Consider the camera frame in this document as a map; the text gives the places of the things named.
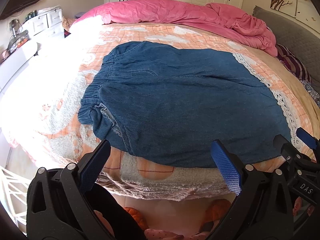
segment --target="pink blanket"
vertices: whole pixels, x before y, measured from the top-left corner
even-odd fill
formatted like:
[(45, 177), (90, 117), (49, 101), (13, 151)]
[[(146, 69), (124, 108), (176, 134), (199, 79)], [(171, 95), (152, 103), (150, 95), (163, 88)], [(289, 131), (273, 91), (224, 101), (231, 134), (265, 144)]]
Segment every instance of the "pink blanket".
[(96, 16), (100, 16), (97, 18), (101, 24), (148, 22), (186, 25), (262, 49), (273, 57), (277, 56), (276, 38), (266, 23), (227, 4), (210, 3), (200, 6), (175, 0), (110, 2), (84, 14), (70, 31), (76, 29), (77, 23), (82, 20)]

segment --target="screw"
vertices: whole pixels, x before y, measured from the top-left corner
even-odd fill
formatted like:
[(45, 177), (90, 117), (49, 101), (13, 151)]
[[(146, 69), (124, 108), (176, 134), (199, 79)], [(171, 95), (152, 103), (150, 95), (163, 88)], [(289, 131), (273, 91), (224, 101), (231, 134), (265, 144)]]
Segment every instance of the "screw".
[(76, 167), (75, 163), (69, 163), (68, 166), (67, 166), (67, 169), (68, 170), (73, 170), (75, 167)]
[(282, 171), (281, 171), (281, 170), (279, 170), (279, 169), (276, 169), (276, 174), (278, 174), (278, 175), (282, 175)]
[(38, 173), (39, 173), (39, 174), (42, 174), (42, 173), (44, 173), (44, 171), (45, 171), (45, 168), (42, 167), (42, 168), (40, 168), (40, 169), (38, 170)]
[(248, 170), (248, 171), (253, 171), (253, 166), (250, 165), (250, 164), (247, 164), (247, 165), (245, 166), (245, 169)]

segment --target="lace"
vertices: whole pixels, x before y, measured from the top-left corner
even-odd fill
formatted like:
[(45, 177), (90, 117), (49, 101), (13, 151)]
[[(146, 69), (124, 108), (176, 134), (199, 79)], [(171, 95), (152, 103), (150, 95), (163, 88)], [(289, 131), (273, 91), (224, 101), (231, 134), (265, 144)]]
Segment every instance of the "lace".
[(297, 137), (296, 130), (297, 128), (301, 127), (300, 119), (295, 114), (295, 108), (293, 107), (291, 101), (279, 90), (272, 89), (272, 85), (265, 79), (263, 76), (257, 74), (254, 68), (252, 68), (244, 59), (243, 55), (240, 53), (233, 53), (232, 54), (236, 60), (245, 66), (245, 68), (250, 72), (251, 75), (258, 78), (262, 83), (264, 83), (272, 92), (275, 99), (278, 102), (278, 105), (281, 106), (283, 111), (284, 117), (287, 120), (288, 127), (290, 129), (291, 135), (291, 143), (295, 146), (298, 150), (302, 148), (302, 141)]

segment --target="gray headboard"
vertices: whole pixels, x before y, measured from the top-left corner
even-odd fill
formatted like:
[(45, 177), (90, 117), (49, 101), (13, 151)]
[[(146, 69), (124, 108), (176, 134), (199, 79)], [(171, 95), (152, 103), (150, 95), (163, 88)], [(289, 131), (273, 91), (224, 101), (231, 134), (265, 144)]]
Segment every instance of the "gray headboard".
[(253, 16), (263, 20), (273, 31), (278, 44), (286, 46), (306, 66), (312, 86), (320, 93), (320, 38), (281, 15), (254, 8)]

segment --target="denim jeans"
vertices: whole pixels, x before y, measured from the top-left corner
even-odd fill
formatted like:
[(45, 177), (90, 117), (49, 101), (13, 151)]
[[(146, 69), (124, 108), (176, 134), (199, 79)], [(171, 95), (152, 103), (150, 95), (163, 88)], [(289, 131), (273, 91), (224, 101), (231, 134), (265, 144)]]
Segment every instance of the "denim jeans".
[(270, 89), (232, 53), (148, 41), (104, 57), (78, 117), (112, 146), (175, 167), (216, 167), (215, 139), (244, 163), (279, 156), (275, 135), (291, 139)]

